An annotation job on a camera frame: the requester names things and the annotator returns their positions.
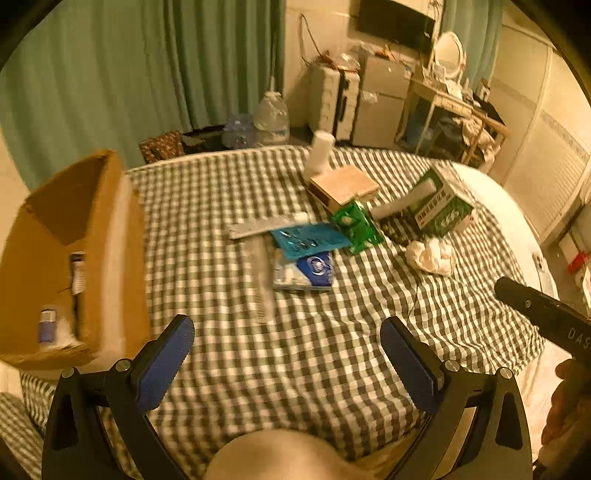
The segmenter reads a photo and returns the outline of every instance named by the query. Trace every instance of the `mirror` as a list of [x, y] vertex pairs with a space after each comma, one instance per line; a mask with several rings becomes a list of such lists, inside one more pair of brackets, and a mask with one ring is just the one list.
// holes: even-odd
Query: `mirror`
[[435, 64], [445, 68], [445, 78], [455, 79], [460, 74], [464, 51], [460, 39], [448, 31], [439, 37], [434, 48]]

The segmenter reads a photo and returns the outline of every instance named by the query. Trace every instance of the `brown bag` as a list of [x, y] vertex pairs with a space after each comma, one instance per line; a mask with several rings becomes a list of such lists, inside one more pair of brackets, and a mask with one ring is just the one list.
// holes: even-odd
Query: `brown bag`
[[139, 144], [146, 163], [154, 163], [184, 155], [181, 134], [178, 130], [167, 132], [155, 138], [148, 138]]

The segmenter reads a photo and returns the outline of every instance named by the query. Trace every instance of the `green and white box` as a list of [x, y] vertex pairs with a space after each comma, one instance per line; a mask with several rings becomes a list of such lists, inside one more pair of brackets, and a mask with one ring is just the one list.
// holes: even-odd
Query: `green and white box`
[[417, 185], [428, 179], [435, 184], [436, 192], [411, 205], [410, 211], [422, 233], [444, 236], [472, 213], [474, 204], [450, 164], [433, 165]]

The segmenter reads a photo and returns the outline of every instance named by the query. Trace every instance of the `blue gripper pad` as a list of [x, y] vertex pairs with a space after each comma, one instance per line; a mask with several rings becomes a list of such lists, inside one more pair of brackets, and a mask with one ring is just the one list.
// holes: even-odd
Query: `blue gripper pad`
[[131, 382], [142, 414], [160, 405], [194, 339], [195, 325], [191, 318], [177, 315], [162, 334], [148, 342], [135, 358]]
[[380, 342], [413, 403], [434, 415], [440, 402], [444, 375], [437, 355], [419, 342], [397, 317], [382, 322]]

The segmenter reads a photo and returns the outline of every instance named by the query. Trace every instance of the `cardboard box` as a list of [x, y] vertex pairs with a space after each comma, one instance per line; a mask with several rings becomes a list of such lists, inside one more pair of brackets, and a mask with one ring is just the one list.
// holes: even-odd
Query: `cardboard box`
[[[150, 339], [144, 220], [116, 153], [101, 151], [39, 187], [18, 211], [0, 262], [0, 360], [57, 378], [110, 368]], [[86, 287], [73, 311], [70, 254], [84, 252]], [[42, 349], [41, 311], [56, 308], [77, 345]]]
[[357, 167], [345, 165], [313, 176], [308, 190], [330, 213], [336, 213], [354, 198], [360, 202], [373, 199], [379, 184]]
[[427, 179], [432, 179], [437, 191], [412, 205], [410, 211], [423, 233], [444, 236], [472, 213], [474, 205], [451, 165], [433, 165], [417, 185]]

